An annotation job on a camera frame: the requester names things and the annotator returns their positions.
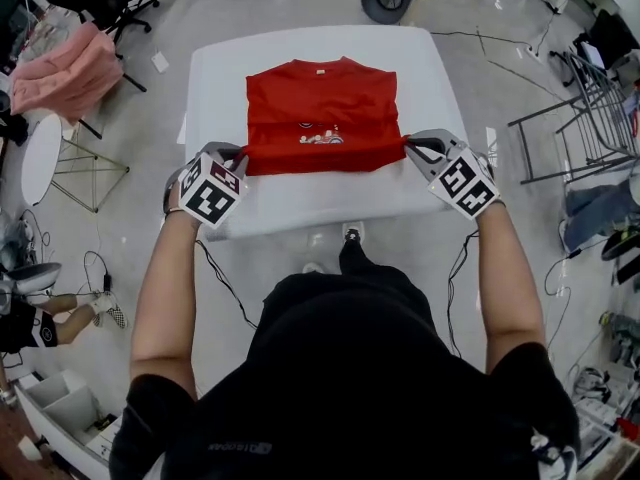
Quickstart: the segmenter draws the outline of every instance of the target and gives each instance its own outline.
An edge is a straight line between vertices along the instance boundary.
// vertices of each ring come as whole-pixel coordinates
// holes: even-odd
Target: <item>red shirt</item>
[[[342,57],[247,77],[247,174],[373,171],[404,158],[396,74]]]

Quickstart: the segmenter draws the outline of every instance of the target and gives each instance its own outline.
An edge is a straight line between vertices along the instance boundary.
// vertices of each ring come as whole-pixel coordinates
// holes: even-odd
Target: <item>tabletop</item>
[[[49,189],[58,163],[62,121],[50,114],[40,121],[24,146],[22,196],[28,205],[38,204]]]
[[[326,62],[348,57],[395,71],[402,134],[444,128],[468,142],[449,78],[431,35],[416,27],[348,25],[283,30],[212,44],[191,60],[186,159],[210,141],[247,144],[246,76],[292,59]],[[209,239],[272,233],[305,226],[444,207],[428,192],[411,160],[374,172],[281,174],[245,179],[242,203]]]

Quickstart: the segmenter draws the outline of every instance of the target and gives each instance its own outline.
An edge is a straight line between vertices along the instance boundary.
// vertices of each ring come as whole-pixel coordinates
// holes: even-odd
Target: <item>black sleeve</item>
[[[505,424],[520,427],[512,431],[533,427],[557,446],[571,446],[580,453],[578,416],[544,346],[525,343],[516,347],[502,358],[490,379],[503,414],[508,415]]]
[[[111,448],[111,478],[143,478],[194,406],[191,396],[175,382],[158,375],[136,377]]]

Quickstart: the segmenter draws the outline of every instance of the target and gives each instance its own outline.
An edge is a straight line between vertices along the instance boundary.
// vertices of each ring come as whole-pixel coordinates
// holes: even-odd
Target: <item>blue jeans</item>
[[[595,235],[610,235],[614,227],[640,214],[640,206],[631,197],[629,180],[620,185],[602,185],[576,190],[567,195],[567,214],[570,219],[564,241],[571,251]]]

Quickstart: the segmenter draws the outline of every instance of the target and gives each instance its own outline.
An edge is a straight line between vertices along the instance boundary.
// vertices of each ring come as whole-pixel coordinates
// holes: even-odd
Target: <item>gray tile floor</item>
[[[119,45],[127,72],[145,84],[149,92],[141,94],[125,82],[119,84],[100,112],[91,117],[92,122],[101,123],[104,140],[98,142],[86,133],[82,135],[84,143],[130,165],[131,173],[95,216],[55,190],[50,190],[35,209],[41,227],[52,236],[46,257],[64,265],[56,292],[76,292],[81,288],[85,283],[83,254],[89,249],[97,250],[109,266],[114,291],[131,321],[160,228],[163,184],[168,174],[184,162],[184,149],[176,145],[176,136],[186,108],[191,53],[210,43],[259,32],[370,23],[359,0],[161,2],[160,8],[149,9],[145,15],[153,32],[145,35],[141,30],[129,30]],[[415,0],[402,24],[432,32],[479,30],[537,45],[550,18],[550,11],[540,0]],[[565,49],[590,21],[577,6],[569,4],[565,14],[554,19],[541,46],[542,63],[525,54],[524,44],[485,40],[483,51],[476,38],[435,37],[471,145],[486,151],[488,128],[497,134],[492,144],[497,152],[497,181],[542,294],[548,336],[560,321],[567,294],[565,290],[561,296],[547,297],[543,291],[545,273],[562,257],[557,223],[562,214],[563,186],[558,179],[526,187],[518,183],[524,177],[522,150],[517,134],[507,129],[506,123],[568,95],[560,84],[558,68],[549,65],[546,54],[550,48]],[[163,74],[158,74],[150,62],[157,50],[170,64]],[[533,141],[533,155],[542,171],[559,165],[552,131],[561,119],[558,113],[528,125],[528,133],[539,139]],[[12,150],[7,164],[3,205],[19,211],[15,179],[19,180],[20,152]],[[75,183],[78,190],[86,187],[86,180]],[[366,226],[366,252],[374,261],[402,269],[424,290],[437,329],[447,341],[446,279],[464,237],[474,226],[453,212],[377,220]],[[337,270],[340,246],[340,227],[334,225],[216,243],[209,248],[249,315],[257,320],[261,301],[275,283],[299,271],[305,262],[320,261],[330,270]],[[469,260],[456,279],[452,320],[463,357],[482,368],[485,338],[477,309],[477,245],[473,241],[469,252]],[[93,286],[99,287],[102,267],[92,261],[88,261],[88,270]],[[196,275],[198,317],[193,364],[198,388],[203,392],[241,363],[252,331],[242,321],[229,293],[212,282],[213,273],[200,253]],[[589,250],[559,266],[550,276],[552,291],[558,284],[572,289],[571,304],[550,349],[563,381],[572,363],[598,332],[598,316],[604,310],[618,309],[626,297],[620,289],[610,287],[610,275],[610,265],[599,261],[597,250]],[[73,345],[46,354],[30,351],[26,359],[44,373],[65,367],[78,371],[103,408],[119,412],[128,386],[129,341],[130,331],[119,332],[112,325],[104,329],[90,327]],[[583,362],[598,355],[598,345],[596,341]]]

